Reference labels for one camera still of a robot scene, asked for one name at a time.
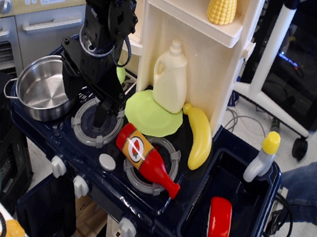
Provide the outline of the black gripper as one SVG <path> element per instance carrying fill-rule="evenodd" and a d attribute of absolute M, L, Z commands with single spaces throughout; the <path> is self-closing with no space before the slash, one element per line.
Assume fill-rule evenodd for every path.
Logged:
<path fill-rule="evenodd" d="M 110 110 L 119 110 L 125 103 L 125 93 L 112 54 L 95 57 L 84 51 L 79 40 L 71 37 L 65 37 L 61 46 L 65 94 L 72 100 L 83 87 L 87 87 L 100 100 L 93 118 L 93 127 L 106 129 L 110 123 Z"/>

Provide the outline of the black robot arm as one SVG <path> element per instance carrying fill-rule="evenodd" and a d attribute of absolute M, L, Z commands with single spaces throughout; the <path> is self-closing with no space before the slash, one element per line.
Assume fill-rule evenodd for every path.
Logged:
<path fill-rule="evenodd" d="M 135 31 L 136 0 L 85 0 L 85 20 L 79 39 L 62 40 L 64 88 L 73 99 L 84 86 L 100 100 L 92 125 L 103 125 L 110 113 L 117 113 L 124 93 L 116 68 L 123 45 Z"/>

